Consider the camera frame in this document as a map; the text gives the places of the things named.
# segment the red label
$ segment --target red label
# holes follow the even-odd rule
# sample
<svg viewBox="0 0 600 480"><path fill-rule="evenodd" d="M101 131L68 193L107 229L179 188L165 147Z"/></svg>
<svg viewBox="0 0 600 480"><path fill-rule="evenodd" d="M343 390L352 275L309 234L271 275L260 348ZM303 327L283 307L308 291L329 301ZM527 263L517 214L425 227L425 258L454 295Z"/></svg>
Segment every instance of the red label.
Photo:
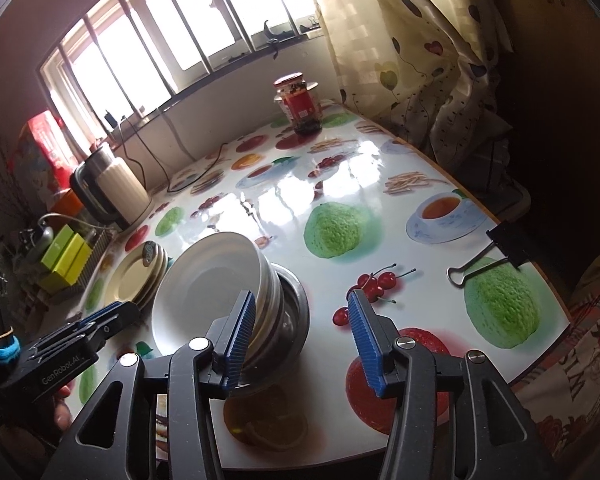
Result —
<svg viewBox="0 0 600 480"><path fill-rule="evenodd" d="M311 99L311 94L306 90L285 97L284 102L289 107L289 111L291 111L291 115L296 121L301 122L315 114L314 100Z"/></svg>

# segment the blue rubber band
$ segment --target blue rubber band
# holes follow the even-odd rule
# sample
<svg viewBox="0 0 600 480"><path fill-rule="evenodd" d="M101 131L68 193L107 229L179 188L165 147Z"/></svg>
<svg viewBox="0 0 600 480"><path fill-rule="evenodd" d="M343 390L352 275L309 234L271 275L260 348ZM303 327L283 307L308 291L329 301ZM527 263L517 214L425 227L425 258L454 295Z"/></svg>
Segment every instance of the blue rubber band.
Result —
<svg viewBox="0 0 600 480"><path fill-rule="evenodd" d="M8 363L20 353L20 342L16 336L7 348L0 348L0 363Z"/></svg>

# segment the fruit-patterned tablecloth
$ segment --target fruit-patterned tablecloth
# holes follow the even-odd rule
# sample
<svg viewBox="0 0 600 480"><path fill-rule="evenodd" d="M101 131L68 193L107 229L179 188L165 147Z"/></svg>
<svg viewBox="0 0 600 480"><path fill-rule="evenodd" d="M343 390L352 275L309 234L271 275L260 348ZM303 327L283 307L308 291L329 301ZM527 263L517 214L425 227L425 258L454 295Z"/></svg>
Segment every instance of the fruit-patterned tablecloth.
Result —
<svg viewBox="0 0 600 480"><path fill-rule="evenodd" d="M217 155L181 171L173 188L196 180ZM498 267L462 290L452 286L447 267L484 248L494 221L414 148L339 105L326 106L320 134L299 137L280 118L224 146L192 186L177 194L164 188L155 191L146 221L103 257L82 300L85 314L104 306L113 270L136 245L155 240L177 258L218 231L254 240L271 262L300 279L309 300L308 338L286 377L254 397L212 403L225 468L308 466L386 445L394 405L366 386L344 310L357 283L369 282L373 306L403 333L457 356L481 349L507 381L569 325L532 264ZM484 260L499 257L493 250ZM375 275L377 283L368 279L393 264ZM110 340L98 363L77 379L68 398L74 415L127 351L145 359L158 355L150 312ZM440 395L439 420L447 406Z"/></svg>

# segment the red heart print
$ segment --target red heart print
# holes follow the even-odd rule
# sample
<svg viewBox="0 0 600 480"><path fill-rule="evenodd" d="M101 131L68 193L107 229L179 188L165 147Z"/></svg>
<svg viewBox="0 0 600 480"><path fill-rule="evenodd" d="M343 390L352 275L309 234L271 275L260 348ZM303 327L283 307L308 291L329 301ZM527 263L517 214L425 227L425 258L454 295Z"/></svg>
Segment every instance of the red heart print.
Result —
<svg viewBox="0 0 600 480"><path fill-rule="evenodd" d="M425 43L424 48L426 48L430 53L435 54L436 56L442 56L442 53L444 52L442 44L439 41Z"/></svg>

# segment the sticker on plate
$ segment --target sticker on plate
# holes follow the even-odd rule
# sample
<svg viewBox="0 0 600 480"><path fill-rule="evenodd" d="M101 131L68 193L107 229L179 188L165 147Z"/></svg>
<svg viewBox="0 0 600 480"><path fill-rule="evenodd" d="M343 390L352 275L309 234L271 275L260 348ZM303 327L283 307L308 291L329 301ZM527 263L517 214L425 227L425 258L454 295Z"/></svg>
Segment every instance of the sticker on plate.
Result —
<svg viewBox="0 0 600 480"><path fill-rule="evenodd" d="M145 267L150 266L157 252L155 242L145 242L142 248L142 264Z"/></svg>

